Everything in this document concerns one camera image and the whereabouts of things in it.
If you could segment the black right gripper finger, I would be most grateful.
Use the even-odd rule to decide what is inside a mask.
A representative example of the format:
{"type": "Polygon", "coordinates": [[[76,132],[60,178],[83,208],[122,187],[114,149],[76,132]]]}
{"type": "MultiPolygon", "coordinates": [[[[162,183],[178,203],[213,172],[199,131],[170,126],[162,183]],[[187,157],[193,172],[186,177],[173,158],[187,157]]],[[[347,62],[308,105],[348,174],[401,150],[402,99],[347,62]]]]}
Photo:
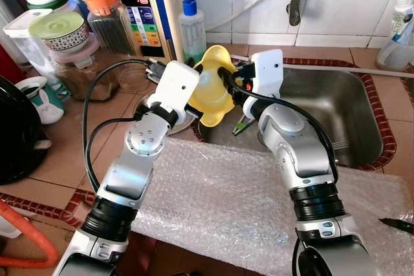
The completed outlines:
{"type": "Polygon", "coordinates": [[[227,67],[219,67],[219,77],[222,79],[228,95],[235,96],[239,85],[235,80],[234,73],[227,67]]]}

